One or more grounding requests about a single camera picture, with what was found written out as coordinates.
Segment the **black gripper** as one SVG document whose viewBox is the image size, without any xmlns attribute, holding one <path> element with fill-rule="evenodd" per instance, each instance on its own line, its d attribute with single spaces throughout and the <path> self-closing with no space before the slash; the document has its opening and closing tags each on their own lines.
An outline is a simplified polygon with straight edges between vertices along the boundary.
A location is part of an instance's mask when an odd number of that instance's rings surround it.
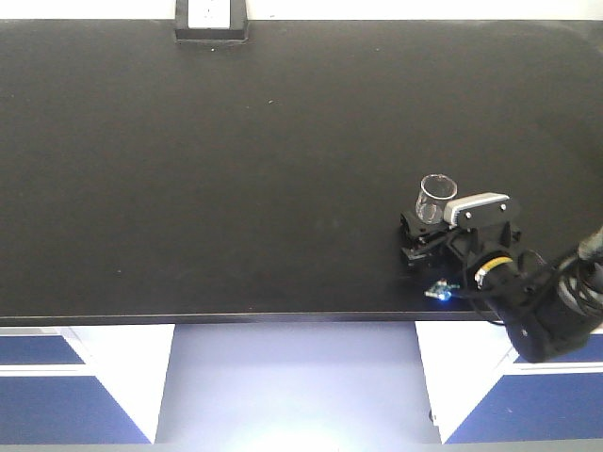
<svg viewBox="0 0 603 452">
<path fill-rule="evenodd" d="M 468 210 L 453 226 L 425 224 L 408 210 L 400 215 L 402 262 L 410 269 L 448 266 L 455 271 L 490 270 L 518 259 L 516 210 Z"/>
</svg>

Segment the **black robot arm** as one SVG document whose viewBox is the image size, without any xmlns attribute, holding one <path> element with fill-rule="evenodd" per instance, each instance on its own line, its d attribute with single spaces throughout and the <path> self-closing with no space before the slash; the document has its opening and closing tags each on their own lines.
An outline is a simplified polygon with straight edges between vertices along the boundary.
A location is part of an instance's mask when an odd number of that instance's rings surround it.
<svg viewBox="0 0 603 452">
<path fill-rule="evenodd" d="M 474 209 L 425 224 L 406 211 L 401 252 L 408 268 L 442 266 L 447 272 L 425 289 L 426 297 L 464 299 L 475 312 L 486 305 L 520 357 L 543 363 L 584 347 L 602 323 L 602 233 L 527 270 L 531 252 L 521 247 L 512 219 L 511 213 Z"/>
</svg>

